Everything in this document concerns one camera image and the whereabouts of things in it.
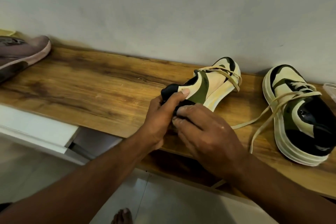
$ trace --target right hand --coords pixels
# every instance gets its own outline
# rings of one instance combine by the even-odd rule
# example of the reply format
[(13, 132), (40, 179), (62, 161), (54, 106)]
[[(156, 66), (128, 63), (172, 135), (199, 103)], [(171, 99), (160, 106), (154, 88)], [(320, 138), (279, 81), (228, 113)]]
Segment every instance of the right hand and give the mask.
[(177, 115), (179, 137), (205, 169), (227, 181), (241, 171), (249, 153), (224, 119), (198, 103), (180, 107)]

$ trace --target foot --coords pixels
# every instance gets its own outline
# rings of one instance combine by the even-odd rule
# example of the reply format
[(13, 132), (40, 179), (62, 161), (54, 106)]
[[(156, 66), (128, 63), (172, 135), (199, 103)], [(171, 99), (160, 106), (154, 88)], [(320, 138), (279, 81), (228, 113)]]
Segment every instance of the foot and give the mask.
[(111, 224), (133, 224), (131, 211), (128, 208), (119, 210)]

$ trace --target mauve sneaker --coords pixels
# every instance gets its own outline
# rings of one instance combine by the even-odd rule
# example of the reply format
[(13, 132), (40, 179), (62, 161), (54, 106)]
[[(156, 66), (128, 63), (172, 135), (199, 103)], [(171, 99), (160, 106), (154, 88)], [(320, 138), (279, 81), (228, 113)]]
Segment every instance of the mauve sneaker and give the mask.
[(48, 55), (51, 42), (39, 36), (25, 42), (10, 36), (0, 36), (0, 83), (17, 75)]

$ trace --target shoe logo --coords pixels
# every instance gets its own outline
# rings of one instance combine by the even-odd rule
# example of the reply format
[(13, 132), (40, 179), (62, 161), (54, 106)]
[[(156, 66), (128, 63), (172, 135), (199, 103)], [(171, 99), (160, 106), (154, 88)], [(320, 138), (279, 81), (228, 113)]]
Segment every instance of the shoe logo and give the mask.
[(321, 147), (321, 146), (317, 146), (317, 145), (315, 145), (315, 147), (317, 148), (317, 150), (320, 150), (320, 151), (326, 151), (326, 150), (330, 149), (330, 147), (329, 148), (325, 148), (325, 147)]

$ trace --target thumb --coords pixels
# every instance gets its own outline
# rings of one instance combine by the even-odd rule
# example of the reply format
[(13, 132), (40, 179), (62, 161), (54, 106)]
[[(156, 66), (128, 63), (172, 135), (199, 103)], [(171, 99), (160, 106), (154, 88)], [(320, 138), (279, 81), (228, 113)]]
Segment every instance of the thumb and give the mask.
[(169, 112), (173, 114), (175, 107), (177, 107), (181, 101), (185, 100), (189, 93), (189, 89), (183, 89), (179, 92), (175, 92), (173, 95), (170, 96), (167, 102), (162, 105), (161, 109), (164, 112)]

